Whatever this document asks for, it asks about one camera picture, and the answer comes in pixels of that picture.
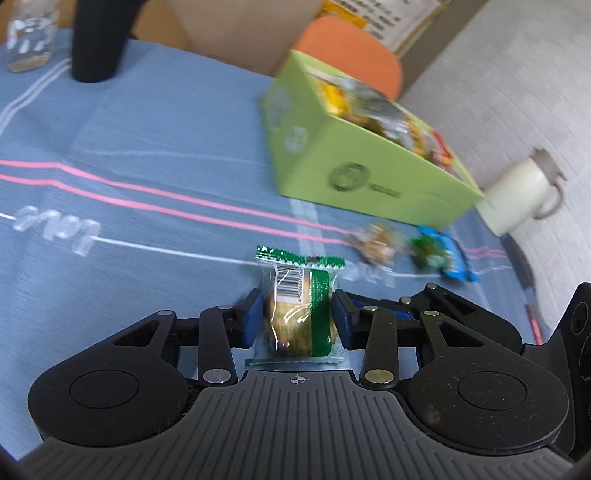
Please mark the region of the black tumbler cup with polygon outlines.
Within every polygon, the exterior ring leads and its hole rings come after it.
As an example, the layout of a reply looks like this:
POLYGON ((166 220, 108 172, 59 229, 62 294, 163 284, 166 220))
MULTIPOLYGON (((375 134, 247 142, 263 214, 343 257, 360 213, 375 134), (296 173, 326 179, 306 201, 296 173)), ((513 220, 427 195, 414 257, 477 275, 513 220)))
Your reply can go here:
POLYGON ((112 78, 143 1, 80 0, 76 3, 71 74, 82 83, 112 78))

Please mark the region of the orange chair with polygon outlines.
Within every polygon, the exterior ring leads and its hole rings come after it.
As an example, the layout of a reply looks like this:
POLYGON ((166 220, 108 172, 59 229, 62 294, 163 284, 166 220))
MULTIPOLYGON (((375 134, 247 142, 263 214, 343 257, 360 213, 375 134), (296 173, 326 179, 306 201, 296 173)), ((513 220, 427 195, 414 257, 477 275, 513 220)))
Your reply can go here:
POLYGON ((314 57, 396 100, 404 74, 399 58, 353 23, 335 16, 308 25, 291 49, 314 57))

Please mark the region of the white thermos jug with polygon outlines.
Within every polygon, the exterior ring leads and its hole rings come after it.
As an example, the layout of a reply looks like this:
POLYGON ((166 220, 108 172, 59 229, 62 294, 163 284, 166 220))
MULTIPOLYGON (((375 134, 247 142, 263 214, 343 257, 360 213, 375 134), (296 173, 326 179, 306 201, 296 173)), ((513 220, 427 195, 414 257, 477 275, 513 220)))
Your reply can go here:
POLYGON ((535 148, 484 189, 476 208, 488 229, 501 237, 528 219, 546 220, 564 205, 566 177, 546 149, 535 148))

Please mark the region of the glass jar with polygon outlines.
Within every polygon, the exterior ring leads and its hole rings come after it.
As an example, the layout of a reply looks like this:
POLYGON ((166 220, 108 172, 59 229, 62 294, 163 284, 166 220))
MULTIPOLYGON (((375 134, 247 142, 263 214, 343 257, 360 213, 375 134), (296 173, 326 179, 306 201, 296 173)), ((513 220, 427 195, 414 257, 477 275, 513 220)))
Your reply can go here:
POLYGON ((13 2, 7 27, 7 64, 13 73, 45 65, 55 49, 60 10, 54 0, 13 2))

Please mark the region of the white poster with text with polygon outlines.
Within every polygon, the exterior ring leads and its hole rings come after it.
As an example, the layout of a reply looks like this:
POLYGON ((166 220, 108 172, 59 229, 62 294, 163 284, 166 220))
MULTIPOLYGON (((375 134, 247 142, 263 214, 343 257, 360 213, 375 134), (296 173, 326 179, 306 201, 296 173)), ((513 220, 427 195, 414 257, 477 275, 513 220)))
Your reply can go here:
POLYGON ((318 17, 329 15, 349 21, 401 55, 449 4, 438 0, 324 1, 318 17))

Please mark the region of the clear wrapped brown snack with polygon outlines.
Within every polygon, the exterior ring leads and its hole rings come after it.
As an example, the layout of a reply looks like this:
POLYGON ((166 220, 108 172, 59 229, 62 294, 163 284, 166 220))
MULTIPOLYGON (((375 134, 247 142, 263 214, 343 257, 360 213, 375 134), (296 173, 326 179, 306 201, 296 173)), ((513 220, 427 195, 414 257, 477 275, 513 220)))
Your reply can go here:
POLYGON ((370 265, 392 269, 394 259, 407 249, 407 237, 394 227, 370 222, 349 235, 353 248, 370 265))

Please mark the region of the blue snack packet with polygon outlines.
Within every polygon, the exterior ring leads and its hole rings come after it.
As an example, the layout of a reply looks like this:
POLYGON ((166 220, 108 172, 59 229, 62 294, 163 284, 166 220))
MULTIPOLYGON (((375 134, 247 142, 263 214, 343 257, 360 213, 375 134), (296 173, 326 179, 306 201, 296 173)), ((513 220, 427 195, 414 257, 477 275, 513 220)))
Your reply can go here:
POLYGON ((459 243, 449 234, 430 227, 419 227, 410 240, 415 266, 437 270, 441 276, 462 283, 479 283, 480 277, 459 243))

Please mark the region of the green cake snack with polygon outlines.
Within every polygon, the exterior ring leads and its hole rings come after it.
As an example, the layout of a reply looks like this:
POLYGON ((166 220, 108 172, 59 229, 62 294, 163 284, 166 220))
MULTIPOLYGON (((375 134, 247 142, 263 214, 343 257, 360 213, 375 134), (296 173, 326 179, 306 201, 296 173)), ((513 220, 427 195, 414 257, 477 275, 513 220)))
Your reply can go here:
POLYGON ((345 361, 331 302, 346 261, 259 245, 256 262, 263 272, 264 319, 253 356, 245 365, 273 370, 314 369, 345 361))

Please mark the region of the green cardboard snack box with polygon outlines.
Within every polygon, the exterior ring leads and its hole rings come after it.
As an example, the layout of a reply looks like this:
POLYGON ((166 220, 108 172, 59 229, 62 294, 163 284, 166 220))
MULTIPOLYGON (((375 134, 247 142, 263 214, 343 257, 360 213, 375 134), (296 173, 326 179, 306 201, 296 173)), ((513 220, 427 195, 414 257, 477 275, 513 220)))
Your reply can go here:
POLYGON ((484 198, 432 127, 300 51, 290 52, 262 108, 283 196, 437 230, 484 198))

